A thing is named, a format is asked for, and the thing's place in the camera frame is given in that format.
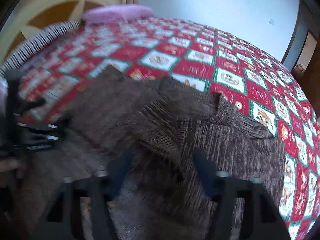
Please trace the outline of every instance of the pink pillow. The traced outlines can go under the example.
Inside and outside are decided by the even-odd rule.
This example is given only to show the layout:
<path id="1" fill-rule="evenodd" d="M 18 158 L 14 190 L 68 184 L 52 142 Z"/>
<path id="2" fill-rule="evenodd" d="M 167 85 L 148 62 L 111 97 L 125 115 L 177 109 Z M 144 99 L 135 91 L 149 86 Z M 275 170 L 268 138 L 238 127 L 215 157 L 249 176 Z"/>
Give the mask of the pink pillow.
<path id="1" fill-rule="evenodd" d="M 128 22 L 141 17 L 152 17 L 150 7 L 139 4 L 109 5 L 85 11 L 82 19 L 86 25 L 101 23 Z"/>

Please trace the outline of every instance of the brown fuzzy blanket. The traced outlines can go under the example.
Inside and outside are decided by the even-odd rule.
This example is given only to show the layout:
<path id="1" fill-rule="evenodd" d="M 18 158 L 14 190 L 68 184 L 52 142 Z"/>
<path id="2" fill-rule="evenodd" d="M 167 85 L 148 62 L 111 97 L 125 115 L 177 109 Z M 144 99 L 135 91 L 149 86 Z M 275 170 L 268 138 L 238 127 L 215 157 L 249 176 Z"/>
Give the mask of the brown fuzzy blanket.
<path id="1" fill-rule="evenodd" d="M 68 140 L 33 156 L 32 172 L 17 197 L 17 213 L 28 230 L 63 177 L 88 177 L 128 147 L 137 153 L 133 172 L 110 203 L 121 239 L 204 238 L 215 206 L 197 179 L 191 161 L 195 147 L 218 170 L 241 179 L 260 177 L 279 205 L 283 144 L 220 94 L 201 93 L 170 77 L 137 82 L 109 66 L 69 112 Z M 234 237 L 241 207 L 239 200 Z"/>

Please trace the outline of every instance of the bedspread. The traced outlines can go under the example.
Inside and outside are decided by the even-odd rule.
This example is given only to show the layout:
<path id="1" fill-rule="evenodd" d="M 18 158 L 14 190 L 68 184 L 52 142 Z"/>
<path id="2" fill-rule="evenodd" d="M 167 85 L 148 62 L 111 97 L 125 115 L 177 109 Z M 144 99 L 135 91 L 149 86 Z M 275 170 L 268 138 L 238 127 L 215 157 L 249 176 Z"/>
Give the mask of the bedspread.
<path id="1" fill-rule="evenodd" d="M 191 21 L 153 17 L 80 28 L 24 64 L 29 70 L 20 95 L 47 101 L 24 121 L 54 122 L 108 65 L 135 80 L 171 75 L 202 92 L 221 92 L 282 140 L 286 164 L 279 212 L 292 239 L 303 239 L 320 213 L 320 125 L 278 60 L 230 33 Z"/>

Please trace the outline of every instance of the yellow headboard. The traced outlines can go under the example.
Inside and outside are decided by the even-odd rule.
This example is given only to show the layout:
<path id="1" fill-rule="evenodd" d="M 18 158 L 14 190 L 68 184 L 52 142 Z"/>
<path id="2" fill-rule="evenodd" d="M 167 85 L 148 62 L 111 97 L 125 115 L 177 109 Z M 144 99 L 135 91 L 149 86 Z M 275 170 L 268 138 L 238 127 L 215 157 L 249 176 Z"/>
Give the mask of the yellow headboard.
<path id="1" fill-rule="evenodd" d="M 42 28 L 60 21 L 81 21 L 82 12 L 121 0 L 30 0 L 19 10 L 0 35 L 0 63 L 22 41 Z"/>

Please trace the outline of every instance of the wooden furniture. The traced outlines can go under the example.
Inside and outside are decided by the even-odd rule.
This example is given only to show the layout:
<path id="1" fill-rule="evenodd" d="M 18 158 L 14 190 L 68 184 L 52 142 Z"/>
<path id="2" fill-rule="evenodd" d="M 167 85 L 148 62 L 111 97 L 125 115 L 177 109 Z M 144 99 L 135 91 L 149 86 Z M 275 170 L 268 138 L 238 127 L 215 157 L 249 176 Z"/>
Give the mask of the wooden furniture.
<path id="1" fill-rule="evenodd" d="M 304 75 L 299 79 L 299 84 L 317 117 L 320 117 L 320 38 Z"/>
<path id="2" fill-rule="evenodd" d="M 30 0 L 1 33 L 0 62 L 42 28 L 60 21 L 80 21 L 84 10 L 114 4 L 121 4 L 121 0 Z"/>

